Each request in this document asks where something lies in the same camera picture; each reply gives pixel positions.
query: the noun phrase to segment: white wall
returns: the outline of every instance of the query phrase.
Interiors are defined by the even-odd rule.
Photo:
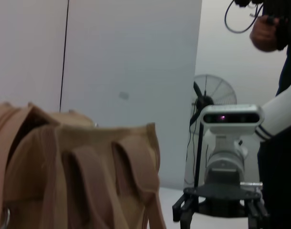
[[[62,110],[156,122],[161,184],[183,187],[201,0],[70,2]]]
[[[58,110],[66,0],[0,0],[0,102]]]
[[[240,35],[229,32],[224,26],[229,3],[230,0],[203,0],[195,74],[213,74],[228,81],[236,91],[238,104],[263,105],[276,94],[286,52],[256,50],[249,40],[251,30]],[[249,16],[252,12],[234,6],[229,11],[228,24],[233,29],[242,30],[252,21]],[[257,181],[259,144],[248,137],[244,138],[244,143],[250,150],[245,179]],[[205,171],[205,150],[202,152],[201,178]],[[193,151],[190,147],[185,176],[188,181],[193,180],[192,168]]]

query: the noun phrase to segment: person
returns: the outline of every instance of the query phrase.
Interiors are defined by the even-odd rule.
[[[289,4],[287,34],[283,34],[288,36],[288,50],[277,95],[291,85],[291,0],[284,2]],[[280,21],[275,18],[273,23],[267,23],[267,20],[267,15],[257,19],[250,39],[257,49],[273,52],[277,50],[276,29]],[[291,127],[261,144],[258,166],[271,228],[291,228]]]

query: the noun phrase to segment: white floor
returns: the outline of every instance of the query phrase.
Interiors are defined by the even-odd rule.
[[[181,197],[182,191],[160,188],[162,213],[167,229],[180,229],[179,223],[173,222],[172,205]],[[225,219],[194,214],[191,229],[247,229],[247,218]]]

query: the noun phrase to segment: canvas bag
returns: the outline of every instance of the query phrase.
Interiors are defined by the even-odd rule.
[[[165,228],[159,160],[154,125],[97,129],[73,112],[0,105],[0,227],[9,208],[9,229],[145,229],[147,216]]]

